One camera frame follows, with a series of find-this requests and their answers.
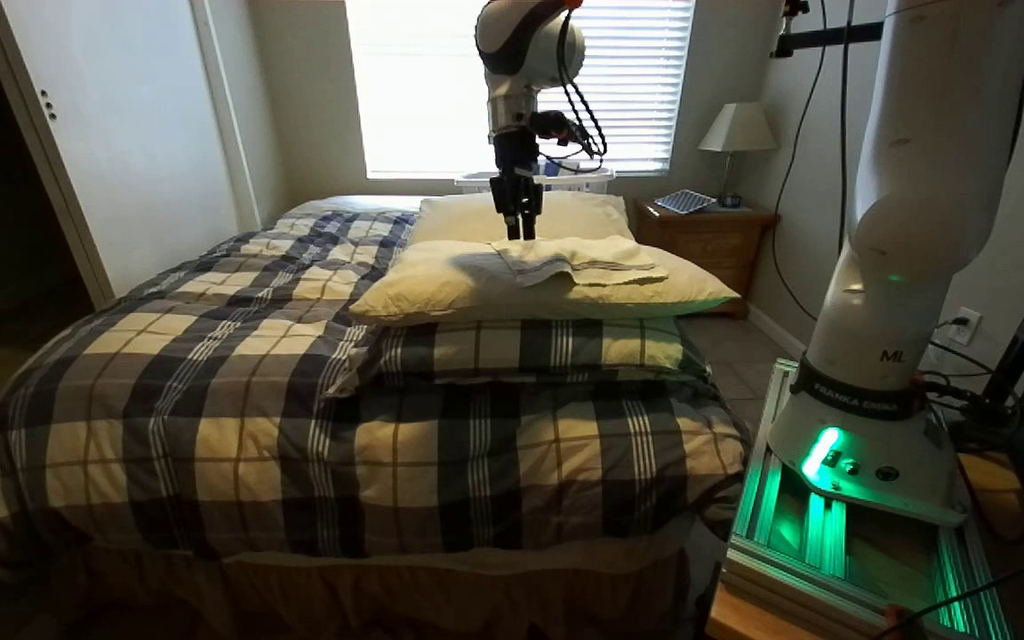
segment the plaid bedspread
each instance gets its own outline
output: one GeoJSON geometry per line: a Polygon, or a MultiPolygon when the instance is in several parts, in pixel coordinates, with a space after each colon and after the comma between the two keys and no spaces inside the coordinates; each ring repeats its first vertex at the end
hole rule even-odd
{"type": "Polygon", "coordinates": [[[572,379],[697,377],[699,357],[670,316],[656,319],[449,319],[387,328],[363,377],[379,379],[572,379]]]}
{"type": "Polygon", "coordinates": [[[52,339],[0,399],[0,576],[73,543],[358,558],[732,511],[744,438],[702,377],[347,386],[379,329],[343,310],[407,220],[299,207],[52,339]]]}

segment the lampshade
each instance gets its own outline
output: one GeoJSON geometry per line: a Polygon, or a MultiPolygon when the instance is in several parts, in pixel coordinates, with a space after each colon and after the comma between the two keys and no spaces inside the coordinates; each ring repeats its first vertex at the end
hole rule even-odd
{"type": "Polygon", "coordinates": [[[770,140],[770,123],[761,103],[726,103],[710,131],[702,131],[697,150],[749,154],[749,150],[770,150],[770,144],[776,140],[770,140]]]}

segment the lamp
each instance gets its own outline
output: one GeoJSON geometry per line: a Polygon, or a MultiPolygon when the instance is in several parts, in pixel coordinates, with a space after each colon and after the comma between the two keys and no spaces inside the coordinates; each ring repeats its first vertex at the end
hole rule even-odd
{"type": "Polygon", "coordinates": [[[726,103],[721,114],[714,117],[710,131],[702,131],[699,144],[702,154],[721,154],[726,155],[726,175],[721,175],[721,207],[737,207],[740,198],[729,191],[729,167],[732,154],[753,154],[753,150],[770,150],[770,123],[761,111],[761,103],[726,103]]]}

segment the bed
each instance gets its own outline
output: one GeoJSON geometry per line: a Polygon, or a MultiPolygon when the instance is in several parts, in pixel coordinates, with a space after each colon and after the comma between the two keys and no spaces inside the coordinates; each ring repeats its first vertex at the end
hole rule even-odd
{"type": "Polygon", "coordinates": [[[737,291],[547,204],[560,259],[477,194],[311,198],[55,334],[0,393],[0,579],[47,626],[689,637],[747,441],[674,316],[737,291]]]}

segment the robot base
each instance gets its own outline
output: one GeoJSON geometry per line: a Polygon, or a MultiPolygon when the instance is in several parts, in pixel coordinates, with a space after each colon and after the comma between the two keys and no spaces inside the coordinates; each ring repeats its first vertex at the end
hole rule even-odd
{"type": "MultiPolygon", "coordinates": [[[[801,622],[809,637],[878,637],[896,609],[925,609],[989,582],[973,519],[944,527],[896,515],[881,498],[839,501],[770,451],[791,377],[795,364],[785,358],[770,373],[721,585],[801,622]]],[[[949,511],[967,507],[958,481],[944,498],[949,511]]],[[[928,637],[1009,637],[995,589],[938,609],[925,630],[928,637]]]]}
{"type": "Polygon", "coordinates": [[[932,411],[870,421],[781,386],[763,445],[826,498],[934,527],[964,524],[949,501],[955,454],[932,411]]]}

